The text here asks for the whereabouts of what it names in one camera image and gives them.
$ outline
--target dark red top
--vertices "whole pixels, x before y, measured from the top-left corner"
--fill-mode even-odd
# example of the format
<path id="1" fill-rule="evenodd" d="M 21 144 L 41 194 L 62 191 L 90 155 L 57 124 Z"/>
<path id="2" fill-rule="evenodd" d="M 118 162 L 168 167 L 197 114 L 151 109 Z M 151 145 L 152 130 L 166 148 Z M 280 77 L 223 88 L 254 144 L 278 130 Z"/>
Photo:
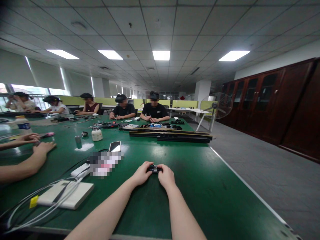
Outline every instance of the dark red top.
<path id="1" fill-rule="evenodd" d="M 96 108 L 96 106 L 98 105 L 99 103 L 95 103 L 93 104 L 91 107 L 89 106 L 88 103 L 86 103 L 86 112 L 94 112 L 94 109 Z"/>

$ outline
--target black t-shirt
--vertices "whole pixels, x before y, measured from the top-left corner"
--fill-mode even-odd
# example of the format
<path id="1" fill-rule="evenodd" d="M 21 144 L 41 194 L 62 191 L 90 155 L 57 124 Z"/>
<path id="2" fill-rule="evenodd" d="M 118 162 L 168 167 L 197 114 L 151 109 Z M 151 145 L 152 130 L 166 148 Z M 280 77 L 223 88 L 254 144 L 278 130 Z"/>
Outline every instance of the black t-shirt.
<path id="1" fill-rule="evenodd" d="M 118 116 L 126 116 L 130 113 L 136 113 L 136 110 L 134 109 L 133 104 L 128 103 L 126 108 L 123 108 L 120 105 L 116 106 L 113 110 L 113 113 Z"/>
<path id="2" fill-rule="evenodd" d="M 146 114 L 148 114 L 148 116 L 151 116 L 153 118 L 163 118 L 168 116 L 167 110 L 160 103 L 158 103 L 156 107 L 152 107 L 151 103 L 145 104 L 142 110 L 142 114 L 144 114 L 145 116 L 147 116 Z"/>

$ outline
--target green table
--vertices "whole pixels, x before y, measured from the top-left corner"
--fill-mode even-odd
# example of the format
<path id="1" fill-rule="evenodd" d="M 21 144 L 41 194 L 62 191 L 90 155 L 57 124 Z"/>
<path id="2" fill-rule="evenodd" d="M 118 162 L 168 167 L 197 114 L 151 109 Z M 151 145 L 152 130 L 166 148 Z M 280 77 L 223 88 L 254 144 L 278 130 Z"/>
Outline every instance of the green table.
<path id="1" fill-rule="evenodd" d="M 124 160 L 103 180 L 93 176 L 84 178 L 83 182 L 94 183 L 94 190 L 77 210 L 59 209 L 48 217 L 49 221 L 30 230 L 67 234 L 144 161 L 154 161 L 155 164 L 166 164 L 174 171 L 176 184 L 208 239 L 296 239 L 285 222 L 246 186 L 208 144 L 158 142 L 155 138 L 130 137 L 126 131 L 103 129 L 103 140 L 93 142 L 91 137 L 83 138 L 82 148 L 78 149 L 74 136 L 82 131 L 91 131 L 87 127 L 98 120 L 106 121 L 107 118 L 99 116 L 70 128 L 63 128 L 69 122 L 33 127 L 37 133 L 55 132 L 53 137 L 44 141 L 55 141 L 57 148 L 50 152 L 36 175 L 2 189 L 0 210 L 12 207 L 27 194 L 52 182 L 91 152 L 109 148 L 111 142 L 121 141 Z M 145 121 L 131 123 L 144 124 Z M 188 123 L 182 127 L 192 130 Z M 0 135 L 6 133 L 10 133 L 10 129 L 1 125 Z M 0 161 L 2 165 L 17 164 L 31 153 L 30 145 L 9 149 L 1 152 Z M 31 217 L 45 209 L 47 207 L 36 207 Z M 130 239 L 131 236 L 140 236 L 139 239 L 171 238 L 168 198 L 157 175 L 152 175 L 144 185 L 133 191 L 113 239 Z"/>

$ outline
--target fluorescent light panel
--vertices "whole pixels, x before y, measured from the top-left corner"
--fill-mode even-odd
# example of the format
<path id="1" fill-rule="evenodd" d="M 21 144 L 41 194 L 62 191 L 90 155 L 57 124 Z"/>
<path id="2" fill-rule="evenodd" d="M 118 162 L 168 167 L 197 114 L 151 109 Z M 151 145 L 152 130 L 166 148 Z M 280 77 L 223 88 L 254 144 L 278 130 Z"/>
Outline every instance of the fluorescent light panel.
<path id="1" fill-rule="evenodd" d="M 103 55 L 105 55 L 110 60 L 123 60 L 123 58 L 120 57 L 120 55 L 116 51 L 113 51 L 113 50 L 98 50 L 98 51 Z"/>
<path id="2" fill-rule="evenodd" d="M 219 61 L 235 61 L 244 55 L 247 55 L 250 51 L 231 51 L 224 55 Z"/>
<path id="3" fill-rule="evenodd" d="M 152 51 L 154 60 L 157 61 L 169 61 L 170 51 Z"/>
<path id="4" fill-rule="evenodd" d="M 79 59 L 76 56 L 71 55 L 70 53 L 67 53 L 63 50 L 59 50 L 59 49 L 47 49 L 47 51 L 52 52 L 54 54 L 57 54 L 60 57 L 66 58 L 66 59 Z"/>

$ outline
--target smartphone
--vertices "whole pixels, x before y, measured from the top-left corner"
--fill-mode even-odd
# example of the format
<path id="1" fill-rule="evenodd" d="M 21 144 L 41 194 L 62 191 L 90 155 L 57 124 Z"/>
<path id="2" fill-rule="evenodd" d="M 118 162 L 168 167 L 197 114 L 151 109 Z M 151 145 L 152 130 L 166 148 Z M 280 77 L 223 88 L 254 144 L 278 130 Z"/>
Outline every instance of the smartphone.
<path id="1" fill-rule="evenodd" d="M 121 142 L 110 143 L 109 152 L 121 152 Z"/>

